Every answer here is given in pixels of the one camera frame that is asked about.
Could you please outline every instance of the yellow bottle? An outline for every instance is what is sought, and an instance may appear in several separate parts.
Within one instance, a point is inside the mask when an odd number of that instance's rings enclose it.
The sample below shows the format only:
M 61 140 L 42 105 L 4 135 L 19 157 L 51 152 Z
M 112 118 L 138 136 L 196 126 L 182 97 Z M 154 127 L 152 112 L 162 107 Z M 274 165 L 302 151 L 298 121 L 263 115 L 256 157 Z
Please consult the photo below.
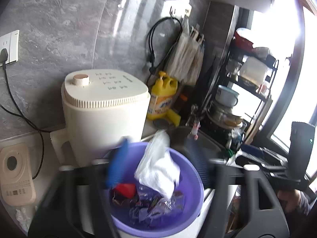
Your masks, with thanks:
M 173 96 L 177 91 L 177 80 L 170 78 L 166 72 L 159 72 L 160 78 L 156 80 L 151 90 L 151 99 L 146 117 L 150 120 L 162 118 L 170 108 Z

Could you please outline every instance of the black cable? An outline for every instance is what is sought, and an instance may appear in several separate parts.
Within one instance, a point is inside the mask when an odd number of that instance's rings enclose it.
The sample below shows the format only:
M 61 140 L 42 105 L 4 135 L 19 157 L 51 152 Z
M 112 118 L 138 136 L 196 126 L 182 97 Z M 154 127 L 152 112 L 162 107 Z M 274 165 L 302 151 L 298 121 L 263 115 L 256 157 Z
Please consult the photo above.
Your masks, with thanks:
M 4 77 L 5 77 L 5 81 L 6 81 L 6 84 L 7 84 L 7 89 L 8 89 L 9 95 L 10 95 L 13 103 L 15 104 L 15 107 L 18 109 L 20 114 L 13 113 L 13 112 L 7 110 L 1 104 L 0 104 L 0 107 L 3 110 L 5 110 L 7 113 L 10 113 L 10 114 L 12 114 L 14 116 L 17 116 L 17 117 L 20 117 L 20 118 L 23 118 L 32 128 L 36 129 L 38 131 L 38 133 L 40 134 L 40 136 L 41 136 L 41 140 L 42 140 L 42 157 L 41 157 L 41 162 L 40 162 L 39 168 L 38 168 L 36 174 L 32 177 L 32 179 L 35 179 L 38 176 L 39 172 L 41 171 L 43 160 L 44 160 L 44 138 L 43 138 L 43 135 L 41 133 L 41 130 L 32 121 L 30 121 L 28 118 L 26 118 L 23 115 L 23 113 L 21 112 L 21 110 L 19 109 L 18 105 L 16 104 L 16 102 L 15 102 L 15 100 L 13 98 L 13 95 L 11 93 L 10 86 L 9 86 L 8 76 L 7 76 L 7 67 L 6 67 L 6 64 L 5 64 L 7 59 L 8 59 L 8 52 L 7 52 L 7 49 L 4 48 L 4 49 L 1 50 L 1 53 L 0 53 L 0 63 L 2 63 L 2 67 L 3 67 L 3 70 L 4 70 Z
M 148 86 L 148 82 L 151 78 L 152 75 L 154 75 L 157 71 L 158 68 L 161 67 L 161 65 L 165 62 L 165 60 L 169 57 L 169 55 L 171 54 L 173 48 L 175 47 L 175 45 L 177 44 L 182 31 L 183 31 L 183 27 L 182 27 L 182 23 L 179 21 L 179 19 L 172 17 L 172 14 L 170 12 L 170 17 L 164 17 L 160 20 L 158 20 L 150 29 L 149 31 L 149 40 L 148 40 L 148 44 L 149 44 L 149 50 L 150 50 L 150 63 L 151 63 L 151 67 L 149 69 L 150 71 L 150 76 L 148 77 L 147 81 L 146 81 L 146 85 Z M 176 20 L 179 24 L 180 24 L 180 32 L 179 35 L 177 36 L 176 41 L 173 43 L 173 45 L 170 47 L 170 49 L 168 50 L 167 54 L 164 56 L 164 58 L 159 62 L 159 64 L 157 66 L 154 66 L 154 62 L 155 62 L 155 53 L 154 53 L 154 48 L 153 48 L 153 36 L 154 36 L 154 31 L 156 29 L 156 27 L 161 24 L 162 22 L 166 21 L 166 20 Z

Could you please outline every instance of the person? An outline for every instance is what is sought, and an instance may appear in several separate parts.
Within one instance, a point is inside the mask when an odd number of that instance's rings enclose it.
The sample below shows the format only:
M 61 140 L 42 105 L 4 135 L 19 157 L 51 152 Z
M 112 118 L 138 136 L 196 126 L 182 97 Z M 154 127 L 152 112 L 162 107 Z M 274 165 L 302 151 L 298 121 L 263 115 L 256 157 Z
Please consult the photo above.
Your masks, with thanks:
M 292 234 L 305 220 L 310 211 L 308 199 L 299 190 L 278 191 L 277 197 L 282 201 L 289 233 Z

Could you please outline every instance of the wall socket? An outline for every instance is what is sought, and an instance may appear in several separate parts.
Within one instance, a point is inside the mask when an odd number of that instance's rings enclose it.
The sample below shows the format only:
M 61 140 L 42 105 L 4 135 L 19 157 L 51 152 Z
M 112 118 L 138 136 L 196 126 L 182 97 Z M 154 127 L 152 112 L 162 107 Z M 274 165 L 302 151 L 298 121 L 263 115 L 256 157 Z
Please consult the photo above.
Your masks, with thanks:
M 8 52 L 6 64 L 18 61 L 19 32 L 15 30 L 0 37 L 0 51 L 6 48 Z

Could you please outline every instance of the black plug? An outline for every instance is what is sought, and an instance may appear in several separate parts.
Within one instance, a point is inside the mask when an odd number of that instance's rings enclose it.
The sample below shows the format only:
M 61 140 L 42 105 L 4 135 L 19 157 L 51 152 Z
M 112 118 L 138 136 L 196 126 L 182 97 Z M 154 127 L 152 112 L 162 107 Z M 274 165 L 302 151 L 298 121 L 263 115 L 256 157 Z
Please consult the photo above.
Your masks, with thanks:
M 5 68 L 5 62 L 8 59 L 8 51 L 7 48 L 4 48 L 0 52 L 0 63 L 2 63 L 2 66 Z

